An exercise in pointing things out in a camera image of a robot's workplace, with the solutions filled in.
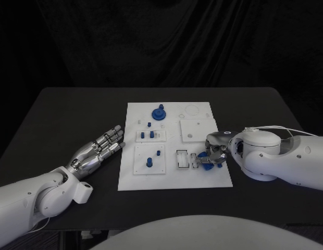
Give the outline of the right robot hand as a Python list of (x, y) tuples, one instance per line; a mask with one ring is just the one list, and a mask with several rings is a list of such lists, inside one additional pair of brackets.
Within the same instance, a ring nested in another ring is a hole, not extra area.
[(204, 151), (195, 157), (195, 162), (201, 164), (205, 171), (214, 166), (221, 167), (230, 152), (230, 141), (236, 134), (234, 131), (218, 131), (205, 135)]

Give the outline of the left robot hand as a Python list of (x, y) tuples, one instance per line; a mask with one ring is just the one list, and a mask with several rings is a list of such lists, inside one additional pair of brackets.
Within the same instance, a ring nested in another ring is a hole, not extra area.
[(116, 125), (99, 138), (87, 142), (74, 152), (66, 165), (67, 171), (81, 179), (100, 166), (103, 160), (112, 156), (125, 143), (120, 142), (122, 129)]

